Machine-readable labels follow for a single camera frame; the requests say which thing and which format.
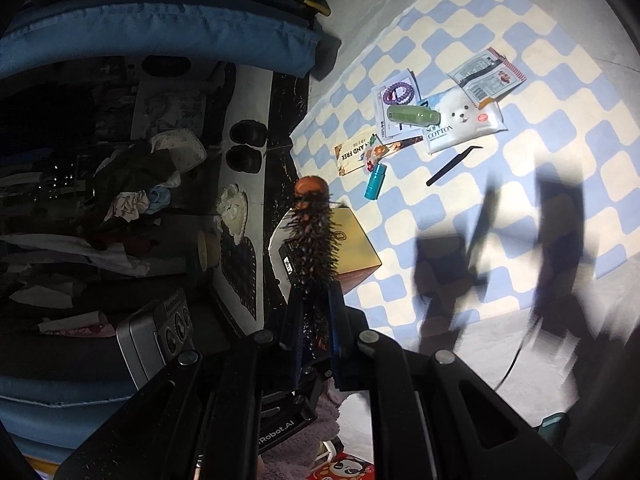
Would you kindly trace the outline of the round bristle hair brush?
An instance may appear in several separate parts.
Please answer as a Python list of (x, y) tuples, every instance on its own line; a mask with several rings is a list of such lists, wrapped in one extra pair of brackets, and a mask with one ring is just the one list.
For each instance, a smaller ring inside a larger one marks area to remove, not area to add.
[(318, 360), (329, 352), (328, 287), (337, 278), (337, 240), (325, 180), (311, 176), (296, 182), (288, 232), (293, 265), (290, 299), (302, 316), (303, 357)]

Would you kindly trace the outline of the black tweezers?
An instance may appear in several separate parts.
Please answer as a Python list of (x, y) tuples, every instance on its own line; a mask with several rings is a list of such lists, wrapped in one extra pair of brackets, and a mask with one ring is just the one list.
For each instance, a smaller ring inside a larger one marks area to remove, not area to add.
[(471, 145), (468, 148), (466, 148), (463, 152), (457, 154), (456, 156), (454, 156), (454, 158), (450, 159), (449, 162), (446, 163), (445, 166), (443, 166), (442, 168), (440, 168), (438, 171), (436, 171), (427, 181), (426, 181), (426, 185), (427, 186), (432, 186), (434, 185), (439, 179), (441, 179), (443, 176), (446, 176), (446, 174), (448, 174), (449, 171), (453, 170), (454, 168), (456, 168), (459, 164), (461, 164), (468, 156), (469, 154), (471, 154), (472, 151), (474, 150), (481, 150), (482, 147), (478, 146), (478, 145)]

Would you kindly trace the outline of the green bottle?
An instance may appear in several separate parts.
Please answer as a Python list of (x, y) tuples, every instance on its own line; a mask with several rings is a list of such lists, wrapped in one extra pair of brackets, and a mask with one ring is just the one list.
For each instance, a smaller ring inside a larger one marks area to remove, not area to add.
[(387, 118), (396, 124), (416, 127), (437, 126), (440, 114), (437, 110), (420, 105), (390, 105), (386, 110)]

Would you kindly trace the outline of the red white sachet packet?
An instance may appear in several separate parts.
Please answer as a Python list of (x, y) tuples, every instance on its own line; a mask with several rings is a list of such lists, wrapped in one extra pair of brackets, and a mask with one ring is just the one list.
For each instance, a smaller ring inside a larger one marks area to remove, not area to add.
[(473, 55), (450, 70), (448, 76), (479, 110), (500, 101), (526, 81), (525, 74), (494, 48)]

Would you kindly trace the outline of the black rectangular box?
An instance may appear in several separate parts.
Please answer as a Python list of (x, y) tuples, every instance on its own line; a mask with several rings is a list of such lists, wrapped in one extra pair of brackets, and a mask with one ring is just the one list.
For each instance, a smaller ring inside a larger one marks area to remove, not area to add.
[(284, 265), (284, 270), (286, 276), (288, 277), (288, 281), (292, 285), (297, 284), (299, 262), (295, 240), (293, 240), (292, 238), (285, 240), (278, 249), (278, 254)]

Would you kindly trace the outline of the gold cardboard storage box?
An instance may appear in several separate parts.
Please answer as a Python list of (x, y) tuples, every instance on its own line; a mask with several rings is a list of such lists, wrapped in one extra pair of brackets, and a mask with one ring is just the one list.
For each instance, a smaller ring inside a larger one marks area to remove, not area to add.
[[(288, 227), (291, 219), (292, 211), (288, 211), (271, 235), (268, 245), (274, 277), (278, 281), (284, 300), (288, 300), (291, 283), (286, 276), (278, 249), (285, 240), (291, 238), (291, 229)], [(333, 208), (332, 220), (337, 236), (337, 278), (344, 294), (348, 294), (372, 275), (375, 270), (378, 270), (382, 266), (382, 262), (350, 208)]]

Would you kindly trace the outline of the teal small tube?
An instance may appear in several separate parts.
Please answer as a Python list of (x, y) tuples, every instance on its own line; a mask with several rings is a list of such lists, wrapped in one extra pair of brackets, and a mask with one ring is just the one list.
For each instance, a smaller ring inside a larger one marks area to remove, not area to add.
[(367, 200), (377, 200), (386, 175), (386, 166), (378, 162), (370, 173), (364, 197)]

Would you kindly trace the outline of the and free booklet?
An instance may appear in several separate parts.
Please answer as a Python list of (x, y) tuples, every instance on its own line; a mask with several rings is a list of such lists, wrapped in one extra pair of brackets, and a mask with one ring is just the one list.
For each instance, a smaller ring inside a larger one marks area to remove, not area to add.
[(410, 136), (407, 139), (387, 142), (378, 137), (374, 127), (363, 129), (352, 138), (334, 146), (337, 174), (344, 177), (360, 169), (372, 172), (383, 158), (422, 140), (423, 136)]

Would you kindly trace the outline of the black slipper pair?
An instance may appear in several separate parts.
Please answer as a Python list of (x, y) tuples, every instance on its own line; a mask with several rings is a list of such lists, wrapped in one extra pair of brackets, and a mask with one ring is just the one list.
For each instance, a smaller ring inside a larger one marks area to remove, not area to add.
[(224, 158), (229, 168), (246, 174), (259, 174), (262, 169), (262, 152), (267, 141), (267, 126), (254, 119), (243, 119), (229, 130), (232, 145)]

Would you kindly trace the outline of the blue white checkered mat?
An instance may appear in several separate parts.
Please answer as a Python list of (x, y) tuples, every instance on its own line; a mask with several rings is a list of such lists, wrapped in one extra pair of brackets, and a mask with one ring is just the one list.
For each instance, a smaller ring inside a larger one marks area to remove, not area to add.
[[(423, 140), (368, 174), (340, 177), (334, 146), (374, 127), (372, 89), (410, 70), (420, 95), (457, 87), (450, 70), (494, 48), (526, 76), (500, 101), (506, 131), (435, 154)], [(328, 182), (382, 266), (346, 296), (376, 330), (415, 346), (431, 303), (466, 325), (529, 308), (545, 249), (578, 245), (592, 278), (639, 251), (639, 128), (587, 51), (528, 0), (416, 0), (367, 47), (294, 130), (296, 169)], [(426, 181), (471, 145), (434, 185)], [(431, 279), (420, 292), (416, 272)]]

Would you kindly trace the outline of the soft cotton tissue pack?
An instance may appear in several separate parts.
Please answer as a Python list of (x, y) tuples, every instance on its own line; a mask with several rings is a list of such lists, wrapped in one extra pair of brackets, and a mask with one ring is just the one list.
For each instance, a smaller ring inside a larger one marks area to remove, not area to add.
[(497, 103), (489, 103), (480, 110), (459, 87), (432, 94), (424, 98), (421, 104), (440, 115), (438, 125), (423, 128), (424, 141), (430, 154), (481, 136), (506, 131)]

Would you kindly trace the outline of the blue seat cushion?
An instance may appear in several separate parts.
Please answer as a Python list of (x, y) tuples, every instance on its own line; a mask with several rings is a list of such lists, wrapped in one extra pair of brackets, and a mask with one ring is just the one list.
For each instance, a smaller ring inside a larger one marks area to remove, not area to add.
[(296, 77), (316, 64), (318, 32), (280, 18), (195, 4), (132, 2), (37, 18), (1, 38), (3, 78), (101, 56), (185, 56)]

